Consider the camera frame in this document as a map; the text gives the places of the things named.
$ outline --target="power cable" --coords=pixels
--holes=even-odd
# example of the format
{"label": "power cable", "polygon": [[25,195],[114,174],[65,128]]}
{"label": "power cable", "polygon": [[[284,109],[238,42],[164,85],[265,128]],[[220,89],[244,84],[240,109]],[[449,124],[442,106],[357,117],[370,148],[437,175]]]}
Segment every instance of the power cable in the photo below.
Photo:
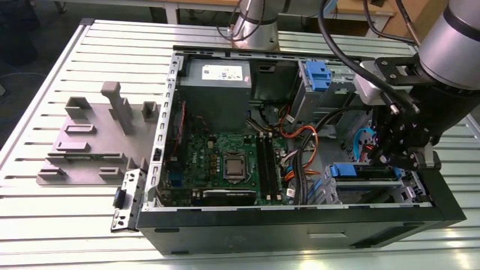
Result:
{"label": "power cable", "polygon": [[401,41],[401,42],[405,42],[405,43],[408,43],[408,44],[414,44],[413,39],[404,38],[404,37],[400,37],[400,36],[397,36],[397,35],[385,34],[385,33],[380,32],[380,31],[377,30],[377,28],[374,27],[373,21],[372,21],[372,16],[370,16],[370,14],[369,14],[368,0],[362,0],[362,10],[364,10],[364,12],[365,12],[365,18],[366,18],[368,27],[369,27],[369,29],[372,30],[372,32],[373,32],[376,35],[378,35],[378,36],[381,36],[381,37],[384,37],[384,38],[389,38],[389,39],[392,39],[392,40],[394,40],[394,41]]}

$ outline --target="white table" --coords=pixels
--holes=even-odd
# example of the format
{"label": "white table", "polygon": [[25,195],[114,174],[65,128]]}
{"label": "white table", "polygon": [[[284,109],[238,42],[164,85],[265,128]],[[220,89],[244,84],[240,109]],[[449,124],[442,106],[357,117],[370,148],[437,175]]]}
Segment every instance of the white table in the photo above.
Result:
{"label": "white table", "polygon": [[[280,32],[282,51],[329,53],[316,34]],[[410,55],[404,44],[336,37],[349,55]],[[61,269],[478,269],[480,136],[470,118],[441,139],[441,173],[468,220],[380,249],[164,257],[140,233],[110,234],[116,187],[38,187],[34,178],[70,96],[108,104],[102,81],[130,104],[164,100],[174,44],[228,47],[214,28],[96,21],[81,25],[0,151],[0,265]]]}

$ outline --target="floor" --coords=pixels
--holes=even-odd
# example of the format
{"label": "floor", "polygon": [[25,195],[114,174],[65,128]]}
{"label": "floor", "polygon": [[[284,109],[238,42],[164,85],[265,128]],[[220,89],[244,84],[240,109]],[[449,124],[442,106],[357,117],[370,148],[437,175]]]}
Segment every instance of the floor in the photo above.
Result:
{"label": "floor", "polygon": [[[0,61],[0,84],[6,90],[6,93],[0,96],[0,147],[8,139],[81,18],[138,22],[152,22],[152,18],[154,18],[157,23],[166,21],[160,8],[150,10],[146,7],[80,3],[68,3],[66,8],[66,13],[60,14],[53,2],[37,1],[33,10],[40,20],[40,28],[29,33],[38,52],[37,59],[24,66],[10,66]],[[180,11],[181,24],[226,26],[229,18],[230,14],[226,12]],[[304,19],[282,17],[278,21],[278,29],[293,32],[304,31]],[[480,120],[480,108],[473,112],[473,117]]]}

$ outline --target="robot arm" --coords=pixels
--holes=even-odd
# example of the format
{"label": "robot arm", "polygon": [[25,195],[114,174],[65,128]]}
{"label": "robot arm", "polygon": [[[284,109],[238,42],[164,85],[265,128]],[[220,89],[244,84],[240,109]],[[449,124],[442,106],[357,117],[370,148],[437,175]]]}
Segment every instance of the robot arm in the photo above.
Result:
{"label": "robot arm", "polygon": [[[225,38],[237,48],[274,50],[278,13],[312,16],[314,10],[330,12],[334,4],[334,0],[241,0],[240,16]],[[413,57],[361,63],[397,90],[386,93],[374,86],[377,83],[356,75],[361,100],[374,107],[376,137],[369,153],[373,163],[408,170],[441,168],[433,146],[480,104],[478,14],[477,1],[450,0]]]}
{"label": "robot arm", "polygon": [[[328,0],[325,13],[334,9],[337,0]],[[240,0],[238,19],[225,38],[233,47],[274,50],[278,46],[278,14],[314,16],[318,0]]]}
{"label": "robot arm", "polygon": [[404,96],[418,108],[402,114],[382,106],[381,91],[356,76],[361,100],[373,109],[374,148],[369,158],[409,170],[441,168],[432,149],[442,133],[480,104],[480,3],[449,2],[413,57],[378,58],[362,67],[392,86],[409,87]]}

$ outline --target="metal bracket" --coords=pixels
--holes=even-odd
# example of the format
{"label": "metal bracket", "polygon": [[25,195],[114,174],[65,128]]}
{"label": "metal bracket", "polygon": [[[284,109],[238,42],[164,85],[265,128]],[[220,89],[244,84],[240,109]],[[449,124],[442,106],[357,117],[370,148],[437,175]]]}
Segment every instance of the metal bracket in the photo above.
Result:
{"label": "metal bracket", "polygon": [[141,208],[142,188],[145,186],[146,173],[141,169],[126,172],[121,187],[114,194],[114,215],[110,232],[137,232],[136,220]]}

